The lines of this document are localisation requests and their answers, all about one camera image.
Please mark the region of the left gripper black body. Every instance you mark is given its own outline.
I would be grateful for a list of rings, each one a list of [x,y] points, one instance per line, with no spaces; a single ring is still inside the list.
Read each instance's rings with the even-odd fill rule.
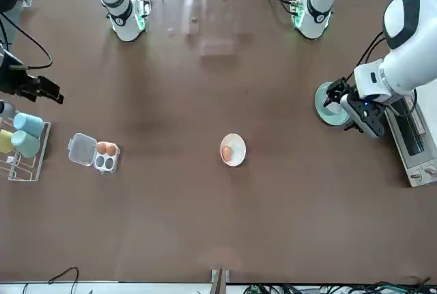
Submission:
[[[384,135],[384,126],[380,119],[384,115],[384,107],[378,102],[359,98],[357,92],[349,93],[341,98],[341,107],[349,115],[345,131],[356,129],[361,134],[372,138]]]

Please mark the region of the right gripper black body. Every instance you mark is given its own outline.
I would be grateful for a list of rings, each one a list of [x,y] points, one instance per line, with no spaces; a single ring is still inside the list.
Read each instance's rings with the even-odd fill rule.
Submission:
[[[36,96],[35,78],[28,75],[21,60],[1,46],[1,92]]]

